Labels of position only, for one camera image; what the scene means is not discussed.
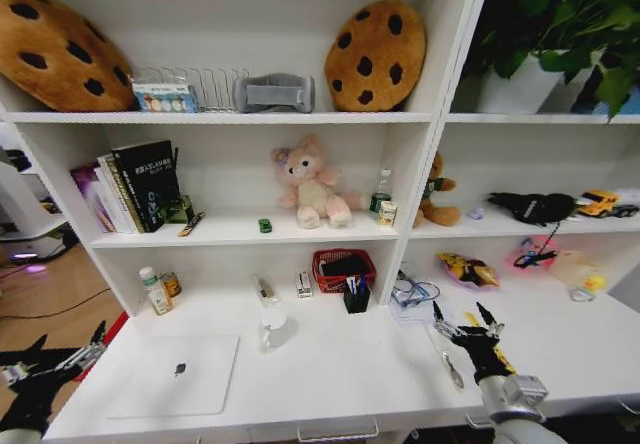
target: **white bottle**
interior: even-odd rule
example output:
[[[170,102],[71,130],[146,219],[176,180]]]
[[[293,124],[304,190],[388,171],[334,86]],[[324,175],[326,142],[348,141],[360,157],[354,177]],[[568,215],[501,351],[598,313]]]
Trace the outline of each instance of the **white bottle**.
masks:
[[[158,279],[153,267],[143,267],[138,271],[138,274],[140,275],[140,279],[142,279],[144,289],[149,295],[149,300],[151,304],[153,304],[153,309],[156,311],[156,314],[161,316],[173,309],[167,288],[163,282]]]

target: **white pot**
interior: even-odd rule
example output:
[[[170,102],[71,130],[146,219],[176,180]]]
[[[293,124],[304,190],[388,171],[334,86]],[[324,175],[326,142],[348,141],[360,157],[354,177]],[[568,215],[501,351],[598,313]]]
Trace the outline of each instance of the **white pot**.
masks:
[[[538,59],[528,55],[510,79],[494,71],[482,76],[474,99],[476,112],[535,114],[561,78],[561,72],[544,71]]]
[[[571,111],[571,106],[576,102],[578,96],[582,92],[582,88],[587,83],[593,72],[593,68],[596,63],[600,61],[602,57],[602,51],[596,51],[591,53],[592,66],[588,69],[582,69],[576,77],[574,77],[569,84],[564,83],[564,78],[561,78],[551,90],[542,106],[540,106],[539,112],[546,113],[567,113]]]

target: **pen holder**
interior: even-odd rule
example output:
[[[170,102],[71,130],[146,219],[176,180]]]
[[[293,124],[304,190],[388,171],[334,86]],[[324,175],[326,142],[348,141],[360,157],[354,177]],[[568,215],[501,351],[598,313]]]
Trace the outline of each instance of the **pen holder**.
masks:
[[[347,308],[347,312],[349,314],[365,312],[367,310],[367,305],[369,304],[370,295],[371,291],[369,291],[368,287],[365,287],[363,291],[358,291],[357,294],[352,294],[347,288],[342,295],[344,307]]]

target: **red basket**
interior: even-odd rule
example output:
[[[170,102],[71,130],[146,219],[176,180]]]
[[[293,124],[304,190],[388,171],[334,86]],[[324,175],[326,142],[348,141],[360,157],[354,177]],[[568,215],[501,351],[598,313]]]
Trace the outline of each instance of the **red basket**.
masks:
[[[322,292],[344,292],[347,285],[346,279],[348,276],[323,276],[320,274],[320,261],[334,262],[339,259],[344,259],[356,255],[360,257],[369,267],[369,272],[365,274],[367,278],[367,284],[372,287],[376,280],[376,268],[371,262],[369,254],[360,249],[328,249],[326,251],[317,251],[313,253],[313,261],[311,263],[311,269],[313,271],[313,277],[318,283],[318,287]]]

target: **book spine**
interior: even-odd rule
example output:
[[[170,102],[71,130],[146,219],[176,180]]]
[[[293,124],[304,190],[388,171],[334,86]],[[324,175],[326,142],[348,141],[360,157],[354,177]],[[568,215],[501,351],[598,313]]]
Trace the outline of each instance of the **book spine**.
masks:
[[[134,207],[136,209],[136,213],[138,214],[138,218],[140,219],[140,223],[142,224],[142,227],[144,228],[144,232],[153,232],[151,230],[151,226],[149,225],[149,223],[145,219],[144,210],[142,209],[142,205],[140,204],[140,200],[138,199],[138,196],[136,195],[136,190],[135,190],[135,188],[133,186],[133,183],[131,182],[131,178],[129,177],[129,174],[127,173],[127,170],[124,169],[124,167],[122,166],[122,163],[120,162],[119,155],[117,153],[114,153],[113,157],[115,157],[115,159],[116,159],[116,166],[118,166],[118,170],[120,171],[120,175],[122,176],[122,180],[124,181],[124,185],[127,188],[127,192],[131,196],[131,200],[133,201],[133,205],[134,205]]]
[[[129,215],[131,216],[131,219],[133,220],[133,225],[135,226],[135,229],[142,234],[144,232],[144,227],[142,225],[142,222],[140,221],[140,217],[138,216],[138,212],[136,211],[136,207],[133,204],[133,201],[131,200],[131,196],[129,195],[129,192],[127,191],[127,187],[124,183],[124,180],[122,179],[122,176],[120,175],[120,171],[118,170],[118,167],[116,165],[115,159],[108,159],[107,160],[107,166],[109,166],[109,170],[111,171],[111,175],[113,176],[114,181],[116,181],[116,185],[118,186],[118,189],[120,190],[120,194],[122,195],[122,199],[124,200],[125,205],[127,206],[127,210],[129,211]]]
[[[109,167],[107,161],[113,160],[113,156],[102,156],[98,158],[98,163],[100,164],[100,168],[102,169],[102,173],[107,180],[107,184],[111,189],[111,195],[115,199],[116,205],[120,210],[119,214],[124,221],[125,227],[127,230],[125,232],[136,234],[138,232],[138,228],[136,227],[135,222],[133,221],[133,217],[131,216],[129,209],[127,208],[127,204],[124,201],[124,197],[118,188],[118,184],[116,183],[115,177],[112,174],[112,170]]]
[[[102,232],[115,232],[116,229],[109,220],[104,204],[100,201],[100,197],[96,192],[97,186],[93,185],[98,179],[93,169],[89,167],[74,169],[71,171],[71,177],[76,183],[76,186],[78,186],[78,190],[91,210],[91,213],[98,220],[100,230]]]
[[[127,227],[124,216],[120,212],[120,208],[118,207],[118,203],[116,202],[115,197],[111,194],[111,188],[109,187],[109,183],[107,182],[107,177],[104,175],[102,167],[97,166],[94,169],[96,176],[98,177],[98,181],[94,182],[93,185],[96,186],[96,192],[98,193],[98,197],[104,204],[104,208],[107,211],[107,215],[111,220],[113,227],[116,228],[116,232],[127,233],[129,232],[129,228]]]

